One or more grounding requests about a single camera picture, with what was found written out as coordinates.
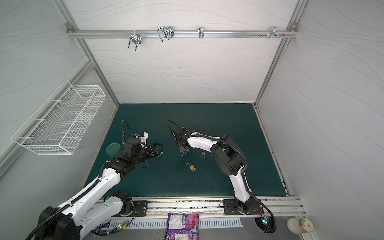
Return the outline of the gold padlock with key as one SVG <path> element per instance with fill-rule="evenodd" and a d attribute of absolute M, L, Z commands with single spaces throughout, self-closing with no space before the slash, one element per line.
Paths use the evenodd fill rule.
<path fill-rule="evenodd" d="M 186 164 L 186 166 L 190 169 L 192 173 L 196 173 L 196 168 L 194 165 L 190 165 L 189 163 Z"/>

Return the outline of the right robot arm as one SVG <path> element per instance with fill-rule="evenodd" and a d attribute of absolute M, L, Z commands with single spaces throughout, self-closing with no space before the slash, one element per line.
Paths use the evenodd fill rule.
<path fill-rule="evenodd" d="M 260 215 L 267 213 L 273 216 L 272 211 L 256 198 L 250 189 L 245 174 L 248 161 L 230 136 L 211 137 L 199 132 L 187 131 L 180 126 L 170 131 L 180 152 L 187 153 L 192 149 L 201 149 L 211 153 L 220 170 L 230 178 L 234 188 L 234 201 L 241 214 L 246 215 L 255 210 Z"/>

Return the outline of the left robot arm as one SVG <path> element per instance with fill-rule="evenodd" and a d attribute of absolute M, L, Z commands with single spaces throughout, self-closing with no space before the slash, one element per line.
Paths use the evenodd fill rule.
<path fill-rule="evenodd" d="M 99 175 L 84 189 L 56 208 L 47 207 L 39 216 L 37 226 L 28 240 L 81 240 L 107 218 L 119 214 L 129 197 L 114 196 L 112 202 L 92 206 L 117 185 L 135 166 L 163 153 L 164 146 L 154 143 L 143 147 L 142 142 L 124 148 L 112 160 L 106 161 Z"/>

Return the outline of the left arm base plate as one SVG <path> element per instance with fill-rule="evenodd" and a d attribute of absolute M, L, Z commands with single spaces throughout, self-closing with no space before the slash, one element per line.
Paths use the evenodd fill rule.
<path fill-rule="evenodd" d="M 148 201 L 126 201 L 122 210 L 116 217 L 145 217 L 147 214 Z"/>

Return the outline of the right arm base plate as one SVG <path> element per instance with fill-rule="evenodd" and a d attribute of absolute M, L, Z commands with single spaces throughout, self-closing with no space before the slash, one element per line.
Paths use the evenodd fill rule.
<path fill-rule="evenodd" d="M 264 208 L 260 201 L 249 198 L 245 203 L 238 199 L 224 199 L 219 203 L 225 215 L 264 215 Z"/>

